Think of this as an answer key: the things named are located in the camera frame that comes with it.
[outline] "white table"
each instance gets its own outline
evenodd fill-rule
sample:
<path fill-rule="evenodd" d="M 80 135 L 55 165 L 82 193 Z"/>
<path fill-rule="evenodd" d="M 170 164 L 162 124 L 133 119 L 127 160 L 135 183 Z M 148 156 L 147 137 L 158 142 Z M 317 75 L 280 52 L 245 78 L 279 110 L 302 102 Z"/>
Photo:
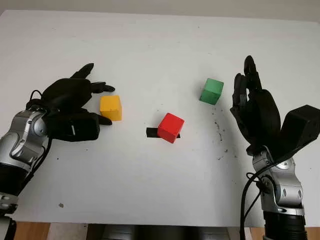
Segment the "white table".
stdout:
<path fill-rule="evenodd" d="M 238 226 L 252 159 L 229 108 L 247 55 L 283 120 L 320 108 L 320 25 L 312 22 L 59 11 L 0 17 L 0 133 L 43 91 L 94 62 L 88 77 L 120 95 L 123 120 L 96 141 L 53 141 L 20 195 L 18 221 Z M 207 78 L 224 82 L 212 106 L 198 99 Z M 99 112 L 95 95 L 85 106 Z M 174 144 L 147 138 L 165 113 L 185 120 Z M 320 140 L 296 156 L 308 226 L 320 226 Z M 248 203 L 256 195 L 252 187 Z M 248 226 L 264 223 L 260 203 Z"/>

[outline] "wooden floor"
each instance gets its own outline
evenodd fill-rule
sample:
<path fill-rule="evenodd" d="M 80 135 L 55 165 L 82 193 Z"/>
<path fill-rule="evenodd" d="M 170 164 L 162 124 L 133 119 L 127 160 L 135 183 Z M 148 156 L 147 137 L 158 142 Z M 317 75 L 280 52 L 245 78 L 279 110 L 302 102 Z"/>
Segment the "wooden floor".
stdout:
<path fill-rule="evenodd" d="M 46 240 L 50 223 L 17 222 L 14 240 Z"/>
<path fill-rule="evenodd" d="M 50 223 L 17 222 L 14 240 L 46 240 Z M 265 233 L 263 227 L 252 227 L 252 240 L 262 240 Z M 320 240 L 320 227 L 307 227 L 308 240 Z"/>
<path fill-rule="evenodd" d="M 263 227 L 251 227 L 252 240 L 262 240 L 265 234 Z M 320 240 L 320 227 L 307 227 L 306 228 L 308 240 Z"/>

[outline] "black cable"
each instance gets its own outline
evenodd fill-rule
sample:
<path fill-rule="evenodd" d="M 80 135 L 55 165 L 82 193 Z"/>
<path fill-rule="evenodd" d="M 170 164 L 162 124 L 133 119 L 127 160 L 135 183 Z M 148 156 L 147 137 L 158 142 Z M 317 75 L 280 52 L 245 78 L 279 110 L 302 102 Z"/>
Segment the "black cable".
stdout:
<path fill-rule="evenodd" d="M 248 189 L 251 185 L 251 183 L 255 180 L 256 177 L 261 175 L 263 172 L 267 171 L 268 169 L 278 165 L 279 162 L 272 163 L 270 165 L 267 165 L 263 168 L 261 168 L 259 171 L 257 171 L 255 174 L 253 174 L 249 180 L 246 182 L 241 196 L 241 210 L 240 210 L 240 240 L 246 240 L 245 235 L 245 204 L 246 204 L 246 195 L 248 192 Z"/>
<path fill-rule="evenodd" d="M 244 220 L 246 220 L 250 210 L 252 209 L 252 207 L 255 205 L 256 201 L 259 199 L 261 195 L 261 190 L 259 190 L 259 193 L 258 195 L 255 197 L 255 199 L 253 200 L 253 202 L 251 203 L 250 207 L 248 208 L 248 210 L 245 212 L 245 215 L 244 215 Z"/>
<path fill-rule="evenodd" d="M 250 176 L 249 175 L 254 175 L 254 173 L 253 172 L 247 172 L 246 174 L 245 174 L 245 176 L 248 178 L 248 179 L 250 179 Z M 260 177 L 256 177 L 258 180 L 253 180 L 252 182 L 254 182 L 254 183 L 261 183 L 261 178 Z M 258 195 L 255 197 L 255 199 L 252 201 L 252 203 L 251 203 L 251 205 L 249 206 L 249 208 L 247 209 L 247 211 L 245 212 L 245 214 L 244 214 L 244 220 L 246 220 L 246 218 L 247 218 L 247 215 L 249 214 L 249 212 L 250 212 L 250 210 L 252 209 L 252 207 L 255 205 L 255 203 L 256 203 L 256 201 L 259 199 L 259 197 L 260 197 L 260 194 L 261 194 L 261 189 L 259 190 L 259 193 L 258 193 Z"/>
<path fill-rule="evenodd" d="M 52 138 L 49 138 L 48 140 L 48 144 L 46 146 L 46 150 L 43 152 L 42 157 L 38 160 L 38 163 L 33 167 L 33 169 L 31 170 L 31 172 L 28 174 L 28 176 L 25 178 L 25 180 L 23 181 L 23 183 L 21 184 L 21 188 L 18 194 L 21 193 L 21 191 L 25 188 L 25 186 L 28 184 L 28 182 L 32 179 L 32 177 L 34 176 L 34 173 L 38 170 L 38 168 L 40 167 L 40 165 L 44 162 L 44 160 L 46 159 L 50 148 L 51 148 L 51 144 L 52 144 Z"/>
<path fill-rule="evenodd" d="M 253 173 L 253 172 L 247 172 L 247 173 L 245 174 L 245 176 L 246 176 L 248 179 L 250 179 L 249 175 L 252 176 L 252 175 L 254 175 L 254 173 Z M 260 177 L 257 177 L 257 179 L 258 179 L 258 180 L 254 180 L 253 182 L 254 182 L 254 183 L 259 183 L 259 182 L 261 182 Z"/>
<path fill-rule="evenodd" d="M 38 165 L 39 161 L 41 160 L 41 158 L 44 156 L 45 152 L 46 152 L 46 148 L 44 146 L 42 146 L 43 152 L 42 154 L 38 157 L 38 159 L 36 160 L 36 162 L 34 163 L 32 170 L 35 168 L 36 165 Z"/>
<path fill-rule="evenodd" d="M 36 90 L 33 90 L 33 91 L 32 91 L 32 93 L 31 93 L 31 95 L 30 95 L 30 100 L 29 100 L 29 101 L 31 101 L 31 99 L 32 99 L 32 97 L 34 96 L 34 93 L 35 93 L 35 92 L 37 92 L 37 93 L 42 97 L 42 93 L 41 93 L 39 90 L 36 89 Z"/>
<path fill-rule="evenodd" d="M 46 150 L 43 153 L 42 158 L 39 160 L 39 163 L 32 169 L 31 173 L 35 173 L 35 171 L 37 171 L 38 168 L 40 167 L 40 165 L 44 162 L 44 160 L 46 159 L 46 157 L 47 157 L 47 155 L 48 155 L 48 153 L 50 151 L 51 144 L 52 144 L 52 138 L 49 138 L 48 144 L 46 146 Z"/>

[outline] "green cube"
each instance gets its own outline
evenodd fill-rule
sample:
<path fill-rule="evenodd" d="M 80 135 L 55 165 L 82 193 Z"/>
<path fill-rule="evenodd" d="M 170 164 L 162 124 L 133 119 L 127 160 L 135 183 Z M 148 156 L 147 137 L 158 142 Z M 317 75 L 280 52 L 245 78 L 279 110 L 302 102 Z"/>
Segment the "green cube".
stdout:
<path fill-rule="evenodd" d="M 200 101 L 215 105 L 220 98 L 224 83 L 208 78 L 205 82 L 203 92 L 200 97 Z"/>

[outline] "black base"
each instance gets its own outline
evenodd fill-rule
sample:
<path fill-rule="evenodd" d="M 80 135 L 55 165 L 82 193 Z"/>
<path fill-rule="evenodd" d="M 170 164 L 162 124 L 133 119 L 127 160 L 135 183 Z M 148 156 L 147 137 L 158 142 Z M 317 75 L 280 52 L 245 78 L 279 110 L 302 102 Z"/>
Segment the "black base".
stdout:
<path fill-rule="evenodd" d="M 272 240 L 308 240 L 305 217 L 263 212 L 265 236 Z"/>

